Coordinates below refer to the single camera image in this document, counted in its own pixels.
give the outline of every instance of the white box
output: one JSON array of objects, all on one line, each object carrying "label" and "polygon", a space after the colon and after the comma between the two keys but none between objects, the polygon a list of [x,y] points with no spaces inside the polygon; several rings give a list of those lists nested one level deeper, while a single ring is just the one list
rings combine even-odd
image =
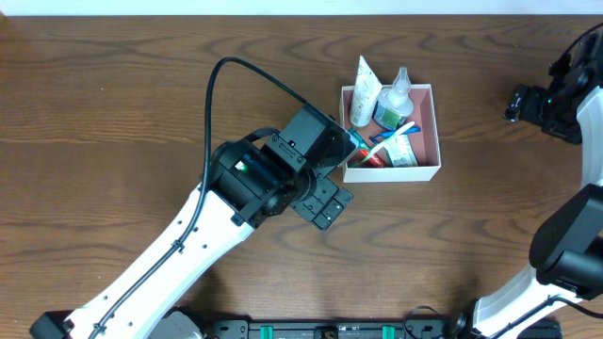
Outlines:
[{"label": "white box", "polygon": [[[391,85],[383,85],[383,88],[389,89]],[[339,119],[346,130],[352,128],[349,116],[353,90],[354,86],[341,88]],[[430,181],[433,175],[440,170],[442,162],[435,122],[435,109],[433,108],[432,85],[411,85],[409,96],[415,104],[415,111],[408,117],[407,121],[415,121],[421,127],[420,133],[409,135],[419,166],[412,168],[353,169],[348,167],[348,163],[345,163],[342,165],[344,183],[424,182]],[[377,129],[383,130],[371,119],[367,129],[360,131],[360,134]],[[367,137],[364,137],[364,139],[367,144],[373,146]]]}]

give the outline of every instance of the green strip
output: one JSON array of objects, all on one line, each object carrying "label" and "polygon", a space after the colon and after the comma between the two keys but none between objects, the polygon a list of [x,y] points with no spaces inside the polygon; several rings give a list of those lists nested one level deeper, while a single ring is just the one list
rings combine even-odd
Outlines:
[{"label": "green strip", "polygon": [[396,339],[396,328],[383,326],[383,339]]},{"label": "green strip", "polygon": [[272,326],[262,326],[260,328],[260,339],[272,339]]}]

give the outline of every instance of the brown wooden surface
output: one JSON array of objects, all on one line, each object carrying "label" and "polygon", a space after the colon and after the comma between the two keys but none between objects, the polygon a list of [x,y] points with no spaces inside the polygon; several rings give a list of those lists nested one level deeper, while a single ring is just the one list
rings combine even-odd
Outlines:
[{"label": "brown wooden surface", "polygon": [[[7,18],[0,24],[0,338],[81,306],[162,232],[202,166],[204,91],[244,57],[337,116],[364,55],[431,83],[443,167],[429,183],[347,185],[326,233],[292,211],[219,260],[181,303],[258,319],[442,313],[497,290],[579,189],[580,147],[502,112],[518,83],[600,17]],[[299,105],[237,65],[220,73],[213,146],[284,127]],[[334,174],[341,182],[341,172]],[[589,307],[603,311],[602,301]],[[566,338],[603,324],[565,309]]]}]

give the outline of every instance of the blue object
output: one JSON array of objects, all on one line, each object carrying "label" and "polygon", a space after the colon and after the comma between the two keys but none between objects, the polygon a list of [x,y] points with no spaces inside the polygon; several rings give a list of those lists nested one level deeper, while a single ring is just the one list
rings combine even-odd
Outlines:
[{"label": "blue object", "polygon": [[[419,126],[413,126],[413,127],[409,128],[409,129],[408,129],[406,132],[404,132],[403,134],[408,135],[408,134],[411,134],[411,133],[417,133],[417,132],[421,132],[421,127],[419,127]],[[393,135],[394,135],[394,133],[396,133],[396,131],[387,131],[387,132],[382,132],[382,133],[378,134],[378,135],[377,135],[377,136],[375,136],[375,137],[368,137],[368,138],[370,139],[370,141],[371,141],[373,144],[375,144],[375,145],[376,145],[376,144],[378,144],[378,143],[380,143],[380,142],[384,141],[385,139],[387,139],[387,138],[389,138],[389,137],[393,136]]]}]

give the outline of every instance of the wood grain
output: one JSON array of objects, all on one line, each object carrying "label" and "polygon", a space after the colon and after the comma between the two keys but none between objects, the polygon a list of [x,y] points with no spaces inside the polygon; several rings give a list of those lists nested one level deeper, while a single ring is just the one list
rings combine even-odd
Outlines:
[{"label": "wood grain", "polygon": [[[0,338],[96,296],[161,233],[198,180],[204,90],[244,57],[337,116],[363,55],[384,83],[433,86],[442,169],[429,183],[348,185],[321,233],[268,220],[181,300],[258,319],[450,313],[527,263],[533,233],[579,188],[580,147],[501,116],[600,17],[7,18],[0,23]],[[299,107],[238,66],[220,73],[213,147]],[[341,183],[341,173],[334,179]],[[588,306],[603,311],[603,302]],[[556,313],[566,338],[603,325]]]}]

